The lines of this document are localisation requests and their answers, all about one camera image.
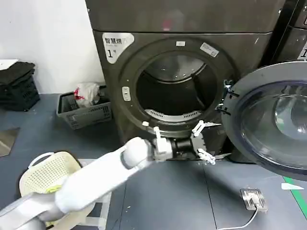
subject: gray plastic basket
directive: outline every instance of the gray plastic basket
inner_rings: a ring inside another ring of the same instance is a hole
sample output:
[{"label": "gray plastic basket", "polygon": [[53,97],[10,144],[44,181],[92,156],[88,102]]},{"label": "gray plastic basket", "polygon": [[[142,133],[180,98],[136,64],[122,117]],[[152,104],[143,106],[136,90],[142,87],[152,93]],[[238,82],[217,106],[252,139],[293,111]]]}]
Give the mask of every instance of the gray plastic basket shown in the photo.
[{"label": "gray plastic basket", "polygon": [[57,115],[63,118],[72,129],[79,129],[111,120],[111,102],[106,102],[105,98],[101,98],[99,103],[89,108],[79,108],[73,92],[61,94],[57,107]]}]

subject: number 1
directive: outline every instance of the number 1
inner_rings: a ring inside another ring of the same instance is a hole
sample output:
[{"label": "number 1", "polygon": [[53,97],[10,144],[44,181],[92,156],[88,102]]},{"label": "number 1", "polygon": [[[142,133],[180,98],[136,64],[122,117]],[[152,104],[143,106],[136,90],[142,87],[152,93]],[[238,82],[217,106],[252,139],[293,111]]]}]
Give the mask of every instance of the number 1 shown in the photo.
[{"label": "number 1", "polygon": [[112,58],[111,50],[108,49],[108,52],[109,52],[109,58]]}]

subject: floor socket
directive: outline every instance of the floor socket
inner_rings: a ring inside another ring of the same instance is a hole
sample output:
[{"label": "floor socket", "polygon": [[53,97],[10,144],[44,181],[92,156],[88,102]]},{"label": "floor socket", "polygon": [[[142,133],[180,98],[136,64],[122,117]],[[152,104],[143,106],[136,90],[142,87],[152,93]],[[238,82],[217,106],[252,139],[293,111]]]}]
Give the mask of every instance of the floor socket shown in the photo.
[{"label": "floor socket", "polygon": [[242,188],[241,195],[245,203],[245,207],[247,210],[256,210],[256,207],[250,200],[251,195],[256,195],[259,198],[260,206],[258,207],[259,211],[266,211],[268,210],[267,204],[264,200],[264,196],[261,193],[260,189],[257,188]]}]

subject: plastic bag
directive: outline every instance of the plastic bag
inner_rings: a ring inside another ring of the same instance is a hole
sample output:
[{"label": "plastic bag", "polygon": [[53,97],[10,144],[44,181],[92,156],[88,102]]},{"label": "plastic bag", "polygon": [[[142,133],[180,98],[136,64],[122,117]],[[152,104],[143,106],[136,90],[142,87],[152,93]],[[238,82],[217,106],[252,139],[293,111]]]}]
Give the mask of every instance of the plastic bag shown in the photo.
[{"label": "plastic bag", "polygon": [[74,92],[75,100],[80,108],[91,107],[99,101],[99,85],[96,83],[80,83]]}]

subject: washing machine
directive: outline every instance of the washing machine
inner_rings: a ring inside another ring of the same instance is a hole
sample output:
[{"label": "washing machine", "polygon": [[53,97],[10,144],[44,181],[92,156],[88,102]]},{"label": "washing machine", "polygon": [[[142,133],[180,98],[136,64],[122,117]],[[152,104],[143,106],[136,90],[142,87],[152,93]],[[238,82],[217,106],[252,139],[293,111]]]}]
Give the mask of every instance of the washing machine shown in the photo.
[{"label": "washing machine", "polygon": [[286,27],[270,64],[289,60],[307,60],[307,1],[290,0],[290,21]]},{"label": "washing machine", "polygon": [[[97,50],[123,142],[153,127],[186,138],[234,82],[255,70],[284,0],[87,0]],[[206,129],[217,153],[223,126]]]}]

